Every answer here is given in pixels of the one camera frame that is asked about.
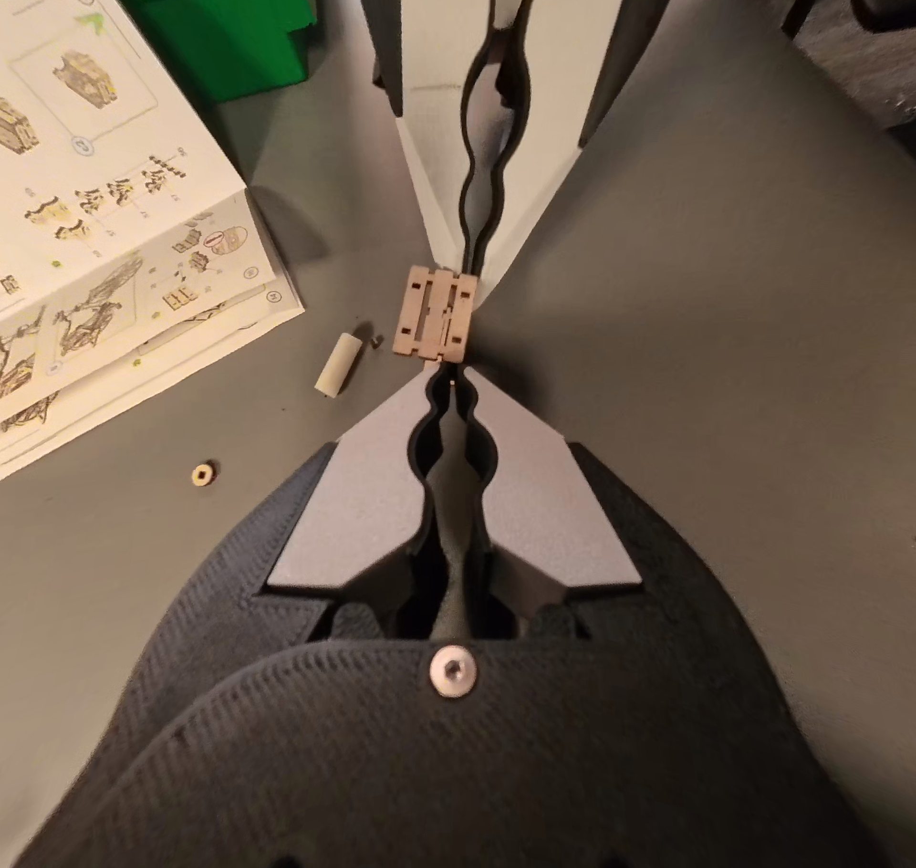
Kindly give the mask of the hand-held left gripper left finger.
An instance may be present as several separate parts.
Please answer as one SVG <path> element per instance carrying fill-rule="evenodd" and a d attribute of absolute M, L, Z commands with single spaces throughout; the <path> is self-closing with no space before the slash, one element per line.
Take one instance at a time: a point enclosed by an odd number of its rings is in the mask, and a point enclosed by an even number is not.
<path fill-rule="evenodd" d="M 412 589 L 432 529 L 447 368 L 425 368 L 334 444 L 267 580 L 273 589 Z"/>

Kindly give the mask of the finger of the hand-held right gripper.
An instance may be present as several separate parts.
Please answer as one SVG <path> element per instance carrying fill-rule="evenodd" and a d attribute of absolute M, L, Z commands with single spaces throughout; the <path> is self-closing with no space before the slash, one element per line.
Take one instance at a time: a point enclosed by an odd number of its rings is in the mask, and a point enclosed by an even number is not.
<path fill-rule="evenodd" d="M 578 159 L 623 1 L 520 1 L 503 60 L 517 97 L 475 245 L 476 299 L 500 283 Z"/>
<path fill-rule="evenodd" d="M 400 0 L 401 112 L 396 128 L 432 258 L 459 272 L 473 156 L 466 111 L 495 0 Z"/>

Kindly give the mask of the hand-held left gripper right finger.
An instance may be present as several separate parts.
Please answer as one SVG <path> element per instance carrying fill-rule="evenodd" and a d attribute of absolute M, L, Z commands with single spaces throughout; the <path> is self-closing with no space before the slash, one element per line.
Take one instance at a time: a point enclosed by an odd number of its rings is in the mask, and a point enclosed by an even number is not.
<path fill-rule="evenodd" d="M 563 435 L 473 369 L 456 381 L 480 491 L 484 590 L 616 590 L 642 583 Z"/>

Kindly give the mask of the slatted wooden model panel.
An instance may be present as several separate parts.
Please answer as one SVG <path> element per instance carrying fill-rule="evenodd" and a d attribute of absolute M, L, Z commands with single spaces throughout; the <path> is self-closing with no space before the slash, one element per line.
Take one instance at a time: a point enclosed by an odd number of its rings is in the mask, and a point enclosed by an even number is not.
<path fill-rule="evenodd" d="M 478 278 L 412 266 L 392 351 L 422 360 L 465 355 Z"/>

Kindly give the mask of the cream cylindrical wax stick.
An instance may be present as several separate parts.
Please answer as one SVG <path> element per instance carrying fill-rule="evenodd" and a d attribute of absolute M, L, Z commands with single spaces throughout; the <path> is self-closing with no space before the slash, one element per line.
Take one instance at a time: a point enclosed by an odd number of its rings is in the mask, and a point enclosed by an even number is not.
<path fill-rule="evenodd" d="M 314 384 L 315 390 L 330 399 L 336 398 L 359 358 L 363 346 L 364 342 L 360 337 L 342 333 Z"/>

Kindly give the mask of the green box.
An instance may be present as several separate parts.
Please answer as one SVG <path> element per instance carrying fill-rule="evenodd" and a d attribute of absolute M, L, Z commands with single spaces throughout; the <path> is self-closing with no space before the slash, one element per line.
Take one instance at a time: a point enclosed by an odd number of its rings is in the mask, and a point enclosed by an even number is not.
<path fill-rule="evenodd" d="M 308 77 L 299 41 L 309 0 L 120 0 L 196 104 L 212 105 Z"/>

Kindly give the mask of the white instruction booklet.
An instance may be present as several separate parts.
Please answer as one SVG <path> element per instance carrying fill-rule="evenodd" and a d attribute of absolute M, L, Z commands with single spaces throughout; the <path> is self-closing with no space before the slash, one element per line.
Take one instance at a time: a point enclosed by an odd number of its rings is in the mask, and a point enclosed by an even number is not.
<path fill-rule="evenodd" d="M 1 477 L 302 314 L 118 0 L 1 0 Z"/>

